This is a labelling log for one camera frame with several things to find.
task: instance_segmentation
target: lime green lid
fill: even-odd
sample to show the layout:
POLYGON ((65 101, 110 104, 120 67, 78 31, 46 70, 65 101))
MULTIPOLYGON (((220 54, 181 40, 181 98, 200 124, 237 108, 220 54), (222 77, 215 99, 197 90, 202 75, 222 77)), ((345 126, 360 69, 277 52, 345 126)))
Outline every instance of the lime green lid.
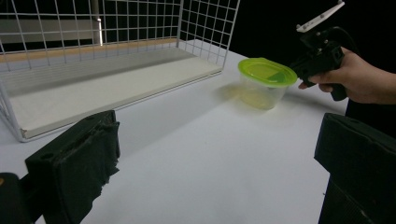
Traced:
POLYGON ((297 81, 296 73, 289 67, 264 58, 250 58, 239 62, 239 72, 268 87, 287 87, 297 81))

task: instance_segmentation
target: white tabletop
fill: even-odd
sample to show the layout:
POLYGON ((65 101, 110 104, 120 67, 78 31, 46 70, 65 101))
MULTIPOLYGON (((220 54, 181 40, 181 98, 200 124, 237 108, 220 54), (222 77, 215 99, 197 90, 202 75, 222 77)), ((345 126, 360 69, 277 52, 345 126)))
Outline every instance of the white tabletop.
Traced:
MULTIPOLYGON (((120 171, 82 223, 318 223, 329 178, 318 132, 347 100, 298 81, 275 108, 251 107, 237 94, 242 59, 229 52, 221 75, 116 112, 120 171)), ((59 134, 20 143, 0 122, 0 172, 22 178, 24 159, 59 134)))

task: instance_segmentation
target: plastic container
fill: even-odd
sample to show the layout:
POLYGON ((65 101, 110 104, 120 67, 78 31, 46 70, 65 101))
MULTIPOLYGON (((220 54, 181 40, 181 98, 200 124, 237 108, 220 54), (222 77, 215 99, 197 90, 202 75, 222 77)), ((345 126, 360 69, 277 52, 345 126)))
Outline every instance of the plastic container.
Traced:
POLYGON ((260 109, 271 109, 282 99, 288 86, 297 81, 296 73, 285 65, 264 58, 239 62, 242 101, 260 109))

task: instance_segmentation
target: wire rack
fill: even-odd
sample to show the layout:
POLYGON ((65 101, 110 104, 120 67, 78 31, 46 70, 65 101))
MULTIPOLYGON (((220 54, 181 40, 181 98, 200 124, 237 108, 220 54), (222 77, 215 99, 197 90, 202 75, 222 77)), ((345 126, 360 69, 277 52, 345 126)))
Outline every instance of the wire rack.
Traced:
POLYGON ((0 0, 2 116, 30 141, 219 74, 238 7, 239 0, 0 0))

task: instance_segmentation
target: human hand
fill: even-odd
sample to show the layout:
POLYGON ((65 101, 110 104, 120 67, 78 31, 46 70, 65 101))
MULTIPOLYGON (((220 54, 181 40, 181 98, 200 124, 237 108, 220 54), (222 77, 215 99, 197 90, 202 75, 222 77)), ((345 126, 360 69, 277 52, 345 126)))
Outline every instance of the human hand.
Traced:
MULTIPOLYGON (((396 74, 389 73, 364 61, 359 55, 342 48, 344 59, 338 69, 317 74, 309 78, 324 92, 332 92, 333 83, 346 88, 352 101, 362 104, 396 104, 396 74)), ((299 89, 306 89, 304 83, 299 89)))

